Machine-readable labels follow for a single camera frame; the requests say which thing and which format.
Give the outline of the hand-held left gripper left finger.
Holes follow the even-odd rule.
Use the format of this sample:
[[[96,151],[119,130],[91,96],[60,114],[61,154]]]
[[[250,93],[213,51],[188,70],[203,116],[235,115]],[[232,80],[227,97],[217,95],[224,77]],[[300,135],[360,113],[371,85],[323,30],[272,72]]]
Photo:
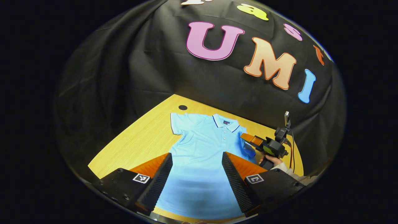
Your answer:
[[[155,209],[173,166],[165,153],[130,170],[118,168],[93,183],[96,190],[132,212],[149,216]]]

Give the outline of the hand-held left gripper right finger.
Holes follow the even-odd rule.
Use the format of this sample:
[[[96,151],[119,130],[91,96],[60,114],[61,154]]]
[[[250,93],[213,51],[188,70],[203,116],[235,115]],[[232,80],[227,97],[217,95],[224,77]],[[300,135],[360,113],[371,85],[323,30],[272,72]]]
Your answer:
[[[280,169],[267,170],[229,152],[223,152],[221,163],[246,217],[270,213],[305,189]]]

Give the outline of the light blue T-shirt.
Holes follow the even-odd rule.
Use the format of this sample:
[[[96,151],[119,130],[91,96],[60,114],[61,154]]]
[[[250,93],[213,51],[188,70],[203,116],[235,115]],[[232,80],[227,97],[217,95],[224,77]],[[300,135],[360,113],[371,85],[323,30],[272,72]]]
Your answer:
[[[247,129],[237,120],[214,114],[170,114],[173,166],[156,206],[196,219],[243,215],[223,169],[224,152],[255,163],[255,150],[240,138]]]

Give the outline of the black backdrop cloth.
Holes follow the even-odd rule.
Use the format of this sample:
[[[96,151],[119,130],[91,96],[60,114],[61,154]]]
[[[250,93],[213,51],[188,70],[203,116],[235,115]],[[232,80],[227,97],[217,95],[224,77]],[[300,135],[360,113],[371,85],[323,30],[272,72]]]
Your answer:
[[[276,128],[290,112],[305,175],[344,136],[346,93],[333,59],[292,19],[255,0],[150,0],[95,30],[54,96],[59,149],[79,177],[114,137],[172,95]]]

